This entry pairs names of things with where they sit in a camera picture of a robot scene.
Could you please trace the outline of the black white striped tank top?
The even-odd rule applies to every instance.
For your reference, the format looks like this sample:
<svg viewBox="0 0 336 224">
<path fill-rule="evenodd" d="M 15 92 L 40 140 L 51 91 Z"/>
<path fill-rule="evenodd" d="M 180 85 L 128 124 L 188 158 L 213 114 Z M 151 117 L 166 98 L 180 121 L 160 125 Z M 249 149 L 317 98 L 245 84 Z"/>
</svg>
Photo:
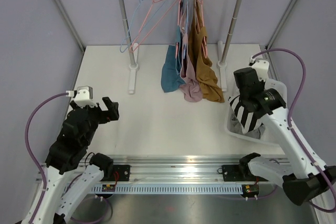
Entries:
<svg viewBox="0 0 336 224">
<path fill-rule="evenodd" d="M 243 107 L 239 100 L 239 95 L 229 97 L 228 102 L 233 111 L 231 116 L 232 126 L 238 134 L 258 133 L 264 127 L 261 120 Z"/>
</svg>

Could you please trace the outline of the grey tank top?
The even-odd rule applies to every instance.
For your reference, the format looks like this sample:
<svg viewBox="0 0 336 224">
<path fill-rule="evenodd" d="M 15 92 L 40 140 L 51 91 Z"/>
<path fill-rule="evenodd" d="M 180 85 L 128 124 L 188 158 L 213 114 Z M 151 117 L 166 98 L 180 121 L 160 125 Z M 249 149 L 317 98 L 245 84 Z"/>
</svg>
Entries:
<svg viewBox="0 0 336 224">
<path fill-rule="evenodd" d="M 265 132 L 265 126 L 262 124 L 259 128 L 252 130 L 248 133 L 243 133 L 242 132 L 242 127 L 240 125 L 240 123 L 236 120 L 236 119 L 231 119 L 230 120 L 230 126 L 231 126 L 231 131 L 239 134 L 239 135 L 244 135 L 247 137 L 252 137 L 252 138 L 256 138 L 256 139 L 260 139 L 261 136 L 264 134 Z"/>
</svg>

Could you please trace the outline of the pink mauve tank top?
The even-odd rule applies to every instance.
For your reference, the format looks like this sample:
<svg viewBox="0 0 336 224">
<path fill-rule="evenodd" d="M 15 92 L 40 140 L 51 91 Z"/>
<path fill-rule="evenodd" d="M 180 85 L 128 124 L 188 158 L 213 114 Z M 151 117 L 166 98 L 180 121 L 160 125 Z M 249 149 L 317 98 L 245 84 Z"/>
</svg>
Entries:
<svg viewBox="0 0 336 224">
<path fill-rule="evenodd" d="M 188 102 L 200 102 L 203 98 L 203 94 L 196 78 L 195 69 L 191 62 L 191 59 L 188 54 L 188 42 L 187 42 L 187 53 L 186 57 L 183 60 L 182 53 L 183 53 L 183 36 L 184 36 L 184 25 L 185 25 L 185 14 L 182 14 L 181 22 L 180 22 L 180 29 L 181 29 L 181 36 L 182 36 L 182 51 L 181 51 L 181 70 L 180 70 L 180 77 L 185 82 L 184 84 L 180 85 L 180 90 L 184 94 L 184 99 Z"/>
</svg>

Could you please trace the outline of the pink hanger of striped top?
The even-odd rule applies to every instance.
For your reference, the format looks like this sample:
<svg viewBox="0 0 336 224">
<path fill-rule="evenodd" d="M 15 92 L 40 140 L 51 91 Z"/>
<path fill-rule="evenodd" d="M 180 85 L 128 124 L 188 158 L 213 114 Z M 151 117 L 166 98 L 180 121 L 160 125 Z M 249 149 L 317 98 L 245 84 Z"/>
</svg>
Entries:
<svg viewBox="0 0 336 224">
<path fill-rule="evenodd" d="M 147 39 L 147 37 L 152 33 L 152 31 L 154 31 L 154 29 L 156 28 L 156 26 L 161 22 L 161 20 L 167 15 L 167 13 L 170 11 L 170 9 L 175 5 L 175 3 L 179 0 L 175 0 L 171 6 L 167 9 L 167 11 L 163 14 L 163 16 L 154 24 L 154 26 L 148 31 L 148 33 L 142 38 L 141 41 L 139 41 L 139 37 L 141 36 L 141 33 L 143 32 L 143 30 L 146 28 L 146 26 L 150 23 L 151 19 L 153 17 L 156 16 L 157 12 L 160 10 L 160 8 L 166 3 L 167 0 L 151 0 L 151 6 L 150 9 L 148 10 L 146 17 L 139 29 L 139 32 L 137 34 L 137 36 L 128 43 L 128 49 L 129 52 L 135 52 L 137 50 L 137 48 Z M 153 8 L 154 5 L 157 3 L 162 2 L 163 4 L 153 13 Z"/>
</svg>

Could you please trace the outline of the teal blue tank top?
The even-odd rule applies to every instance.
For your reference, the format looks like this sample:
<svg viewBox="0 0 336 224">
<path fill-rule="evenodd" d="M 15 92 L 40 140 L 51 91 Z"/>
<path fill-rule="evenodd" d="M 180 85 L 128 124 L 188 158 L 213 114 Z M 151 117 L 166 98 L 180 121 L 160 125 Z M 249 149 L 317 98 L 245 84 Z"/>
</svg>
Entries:
<svg viewBox="0 0 336 224">
<path fill-rule="evenodd" d="M 169 45 L 166 52 L 165 62 L 161 72 L 161 88 L 164 93 L 174 92 L 179 89 L 180 85 L 185 83 L 180 77 L 181 51 L 182 51 L 182 37 L 181 37 L 181 48 L 177 59 L 175 59 L 175 43 L 173 45 Z"/>
</svg>

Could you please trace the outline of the blue hanger of pink top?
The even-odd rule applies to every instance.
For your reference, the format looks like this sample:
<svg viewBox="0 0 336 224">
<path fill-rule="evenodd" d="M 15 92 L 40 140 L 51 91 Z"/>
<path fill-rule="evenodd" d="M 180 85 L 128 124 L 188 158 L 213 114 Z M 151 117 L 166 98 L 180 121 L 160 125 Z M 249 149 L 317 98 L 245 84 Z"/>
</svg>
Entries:
<svg viewBox="0 0 336 224">
<path fill-rule="evenodd" d="M 186 51 L 187 51 L 187 42 L 188 42 L 188 23 L 189 23 L 189 0 L 186 0 L 186 5 L 185 5 L 185 25 L 184 25 L 184 36 L 183 36 L 183 53 L 182 53 L 182 58 L 183 60 L 186 57 Z"/>
</svg>

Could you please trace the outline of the pink hanger of teal top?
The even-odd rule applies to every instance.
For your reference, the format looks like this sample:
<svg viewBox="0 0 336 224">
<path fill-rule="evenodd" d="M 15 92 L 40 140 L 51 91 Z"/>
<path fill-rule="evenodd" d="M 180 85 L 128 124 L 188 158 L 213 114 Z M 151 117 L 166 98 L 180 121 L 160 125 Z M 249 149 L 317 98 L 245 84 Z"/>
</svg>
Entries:
<svg viewBox="0 0 336 224">
<path fill-rule="evenodd" d="M 179 51 L 180 51 L 180 48 L 181 48 L 180 22 L 181 22 L 181 18 L 182 18 L 182 5 L 183 5 L 183 0 L 178 0 L 177 26 L 176 26 L 176 34 L 175 34 L 175 59 L 178 58 Z"/>
</svg>

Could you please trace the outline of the light blue wire hanger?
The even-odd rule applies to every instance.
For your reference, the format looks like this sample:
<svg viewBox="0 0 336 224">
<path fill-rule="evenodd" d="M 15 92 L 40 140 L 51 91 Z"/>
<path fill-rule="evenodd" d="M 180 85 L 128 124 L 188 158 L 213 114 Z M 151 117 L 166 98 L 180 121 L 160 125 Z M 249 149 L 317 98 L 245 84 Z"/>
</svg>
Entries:
<svg viewBox="0 0 336 224">
<path fill-rule="evenodd" d="M 128 49 L 128 43 L 131 42 L 135 38 L 134 37 L 133 39 L 131 39 L 131 33 L 130 33 L 130 31 L 131 31 L 131 29 L 133 27 L 134 19 L 135 19 L 136 15 L 138 14 L 139 9 L 141 8 L 141 6 L 142 6 L 142 4 L 144 2 L 146 2 L 146 0 L 139 0 L 139 3 L 137 5 L 136 9 L 134 10 L 134 13 L 132 15 L 131 22 L 130 22 L 129 25 L 128 25 L 127 19 L 125 18 L 126 25 L 127 25 L 127 30 L 126 30 L 126 36 L 125 36 L 124 40 L 122 41 L 122 43 L 120 45 L 120 52 L 121 53 L 125 52 L 126 50 L 129 51 L 129 49 Z"/>
</svg>

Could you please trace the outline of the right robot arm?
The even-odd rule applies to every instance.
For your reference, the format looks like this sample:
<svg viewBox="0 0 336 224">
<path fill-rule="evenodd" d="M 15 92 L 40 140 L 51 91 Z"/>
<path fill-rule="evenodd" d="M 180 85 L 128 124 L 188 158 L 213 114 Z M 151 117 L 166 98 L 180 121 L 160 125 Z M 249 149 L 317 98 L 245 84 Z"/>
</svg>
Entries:
<svg viewBox="0 0 336 224">
<path fill-rule="evenodd" d="M 234 71 L 239 89 L 239 104 L 275 137 L 286 154 L 290 167 L 281 167 L 258 153 L 239 161 L 238 173 L 244 180 L 261 177 L 281 187 L 297 206 L 331 190 L 335 194 L 335 166 L 328 166 L 313 151 L 289 116 L 287 105 L 274 89 L 266 89 L 257 71 L 251 67 Z"/>
</svg>

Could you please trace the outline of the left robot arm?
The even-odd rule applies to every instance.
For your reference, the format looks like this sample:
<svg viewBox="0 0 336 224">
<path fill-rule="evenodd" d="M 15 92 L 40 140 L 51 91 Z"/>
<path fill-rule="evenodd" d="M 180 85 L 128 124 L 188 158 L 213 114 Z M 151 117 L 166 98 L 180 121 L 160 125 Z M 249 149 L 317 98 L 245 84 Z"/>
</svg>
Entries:
<svg viewBox="0 0 336 224">
<path fill-rule="evenodd" d="M 92 187 L 113 176 L 113 159 L 97 153 L 78 181 L 64 191 L 86 155 L 98 126 L 119 119 L 119 104 L 109 97 L 102 100 L 106 110 L 90 99 L 84 99 L 83 103 L 71 101 L 72 111 L 67 114 L 56 141 L 49 149 L 46 167 L 42 168 L 37 159 L 32 158 L 40 171 L 42 183 L 22 223 L 67 223 Z"/>
</svg>

